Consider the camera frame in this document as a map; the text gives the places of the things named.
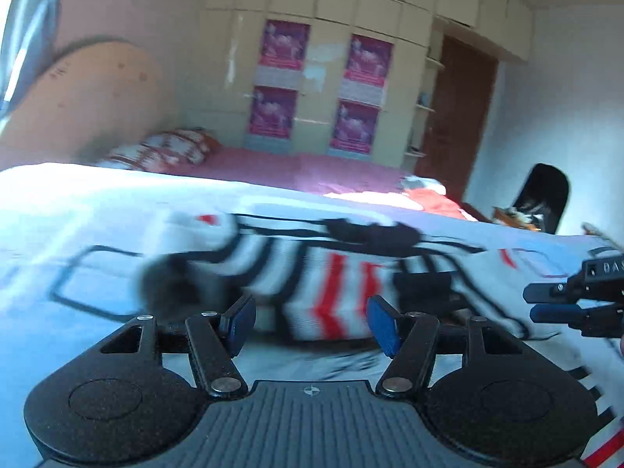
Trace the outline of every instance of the black chair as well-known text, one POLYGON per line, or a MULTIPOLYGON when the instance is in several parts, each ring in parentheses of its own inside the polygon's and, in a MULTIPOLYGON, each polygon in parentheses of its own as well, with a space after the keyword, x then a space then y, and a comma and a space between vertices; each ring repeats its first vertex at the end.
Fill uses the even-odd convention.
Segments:
POLYGON ((544 232, 554 234, 566 209, 570 182, 556 167, 536 164, 528 175, 514 207, 523 213, 542 215, 544 232))

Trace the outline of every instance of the poster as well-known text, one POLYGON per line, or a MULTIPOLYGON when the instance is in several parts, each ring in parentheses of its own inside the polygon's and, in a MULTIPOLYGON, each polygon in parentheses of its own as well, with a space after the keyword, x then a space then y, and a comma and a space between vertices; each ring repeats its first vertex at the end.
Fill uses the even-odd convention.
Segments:
POLYGON ((352 35, 339 98, 381 107, 392 47, 383 40, 352 35))
POLYGON ((255 84, 297 90, 309 38, 310 25, 268 19, 255 84))
POLYGON ((369 154, 378 116, 376 107, 340 100, 330 146, 341 151, 369 154))
POLYGON ((297 92, 278 88, 254 88, 249 133, 288 139, 292 130, 297 92))

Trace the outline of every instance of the patterned pillow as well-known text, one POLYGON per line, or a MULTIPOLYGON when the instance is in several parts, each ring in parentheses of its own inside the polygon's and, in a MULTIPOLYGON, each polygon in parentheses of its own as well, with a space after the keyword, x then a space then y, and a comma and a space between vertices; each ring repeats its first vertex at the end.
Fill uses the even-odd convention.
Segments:
POLYGON ((197 165, 204 162, 211 152, 221 148, 220 143, 203 128, 166 131, 152 135, 143 144, 157 149, 168 166, 180 164, 197 165))
POLYGON ((165 157, 151 146, 133 144, 113 149, 96 167, 164 173, 167 171, 165 157))

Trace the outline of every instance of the blue curtain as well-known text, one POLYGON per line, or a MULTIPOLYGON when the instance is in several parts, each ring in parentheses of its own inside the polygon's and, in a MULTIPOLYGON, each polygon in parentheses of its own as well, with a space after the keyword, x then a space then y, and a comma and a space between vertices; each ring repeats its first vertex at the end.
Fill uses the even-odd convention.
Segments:
POLYGON ((0 46, 0 117, 52 64, 59 0, 12 0, 0 46))

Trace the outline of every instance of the door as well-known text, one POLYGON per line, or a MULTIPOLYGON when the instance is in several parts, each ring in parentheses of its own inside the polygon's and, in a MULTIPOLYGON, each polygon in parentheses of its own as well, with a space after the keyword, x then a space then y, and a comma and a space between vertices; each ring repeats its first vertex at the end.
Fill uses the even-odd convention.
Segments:
POLYGON ((444 37, 442 65, 436 81, 427 129, 422 140, 425 157, 414 173, 434 178, 450 199, 459 201, 477 157, 496 79, 498 60, 469 45, 444 37))

